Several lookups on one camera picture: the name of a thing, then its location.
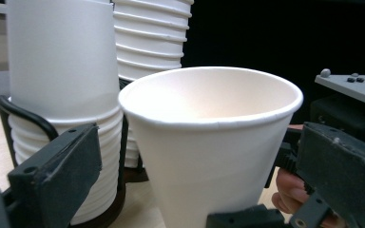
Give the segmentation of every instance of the table surface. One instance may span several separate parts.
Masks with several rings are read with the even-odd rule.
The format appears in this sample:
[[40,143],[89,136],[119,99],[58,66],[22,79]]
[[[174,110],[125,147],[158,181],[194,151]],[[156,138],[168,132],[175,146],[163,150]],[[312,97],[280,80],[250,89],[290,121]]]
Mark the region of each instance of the table surface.
[[[9,187],[7,180],[8,172],[13,169],[10,152],[6,142],[4,130],[0,121],[0,189],[6,190]],[[263,203],[267,208],[275,208],[271,202],[272,194],[277,192],[275,176],[268,189],[264,189],[259,203]],[[125,205],[118,218],[109,226],[115,227],[165,227],[160,210],[153,197],[150,182],[133,182],[126,184]]]

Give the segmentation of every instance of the paper cup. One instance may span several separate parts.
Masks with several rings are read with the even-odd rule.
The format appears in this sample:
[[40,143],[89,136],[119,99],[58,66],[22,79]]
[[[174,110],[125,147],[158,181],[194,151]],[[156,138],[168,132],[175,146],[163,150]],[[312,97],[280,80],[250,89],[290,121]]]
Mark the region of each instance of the paper cup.
[[181,54],[185,37],[142,32],[130,28],[114,27],[115,44],[151,52]]
[[136,167],[138,167],[138,160],[136,160],[136,159],[130,159],[130,158],[125,158],[125,167],[128,167],[128,168],[136,168]]
[[27,160],[29,156],[27,154],[24,154],[23,152],[20,152],[20,153],[15,153],[14,158],[16,159],[17,163],[22,163],[25,160]]
[[94,212],[100,205],[103,205],[106,203],[106,196],[114,194],[114,191],[116,191],[117,185],[114,184],[114,182],[110,182],[107,185],[104,185],[103,189],[100,190],[97,194],[90,194],[90,201],[87,201],[84,204],[84,207],[81,208],[81,210],[78,211],[80,215],[82,214],[88,214],[91,212]]
[[89,194],[100,194],[103,188],[108,187],[110,182],[118,179],[118,170],[113,167],[108,167],[107,172],[100,176],[101,178],[97,180],[97,183],[90,188]]
[[256,205],[301,91],[272,74],[192,67],[127,85],[119,101],[166,227]]
[[138,151],[138,145],[132,139],[128,139],[126,143],[126,149],[136,150]]
[[127,148],[126,149],[125,157],[126,158],[129,158],[129,159],[138,160],[138,158],[139,158],[139,150]]
[[166,54],[116,45],[117,58],[140,65],[174,67],[181,64],[183,53]]
[[188,19],[192,17],[190,9],[177,9],[135,0],[114,1],[114,11],[167,21],[178,25],[188,25]]
[[97,123],[97,125],[100,125],[100,124],[111,123],[113,122],[113,119],[118,119],[120,115],[123,116],[123,112],[121,111],[120,106],[117,105],[116,107],[112,108],[107,112],[93,115],[88,118],[72,119],[72,120],[48,119],[48,121],[55,126],[61,126],[61,127],[73,127],[75,125],[88,124],[88,123]]
[[20,117],[9,115],[9,125],[17,134],[38,142],[49,142],[47,134],[36,124]]
[[178,37],[185,37],[186,31],[189,29],[188,25],[178,25],[168,21],[155,20],[140,15],[121,12],[114,12],[114,26],[144,32],[169,34]]
[[118,66],[120,70],[119,77],[128,81],[135,81],[150,74],[182,67],[181,65],[176,65],[173,67],[142,65],[134,62],[128,62],[123,59],[118,59]]
[[92,220],[92,219],[100,216],[102,213],[104,213],[106,211],[106,209],[108,209],[111,206],[111,204],[115,200],[116,196],[117,196],[117,190],[116,190],[116,187],[114,187],[113,190],[110,192],[110,194],[107,194],[105,196],[107,198],[107,200],[103,200],[101,202],[95,203],[94,207],[89,206],[89,212],[84,211],[84,213],[80,213],[80,214],[76,213],[71,221],[71,224],[84,223],[84,222],[87,222],[89,220]]
[[7,19],[15,105],[59,120],[89,118],[118,105],[109,2],[14,0]]
[[139,1],[162,6],[164,8],[179,9],[181,11],[186,11],[186,12],[189,12],[191,10],[191,5],[194,4],[194,1],[192,0],[139,0]]

